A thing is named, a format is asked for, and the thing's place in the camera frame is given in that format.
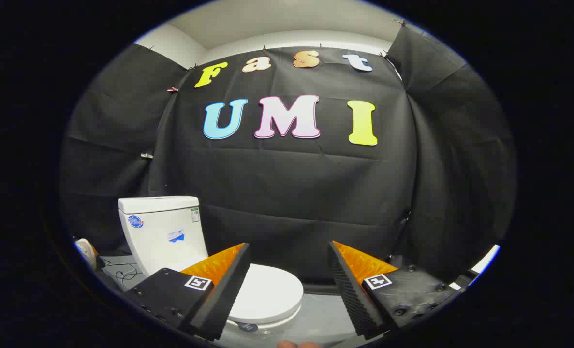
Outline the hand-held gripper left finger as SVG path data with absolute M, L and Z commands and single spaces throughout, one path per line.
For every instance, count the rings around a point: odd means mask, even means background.
M 124 296 L 162 324 L 214 341 L 222 335 L 250 264 L 250 244 L 240 243 L 181 271 L 163 267 Z

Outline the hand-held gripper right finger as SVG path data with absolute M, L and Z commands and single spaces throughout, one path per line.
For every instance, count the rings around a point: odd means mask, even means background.
M 380 260 L 329 242 L 329 267 L 356 335 L 397 335 L 425 322 L 461 293 L 404 256 Z

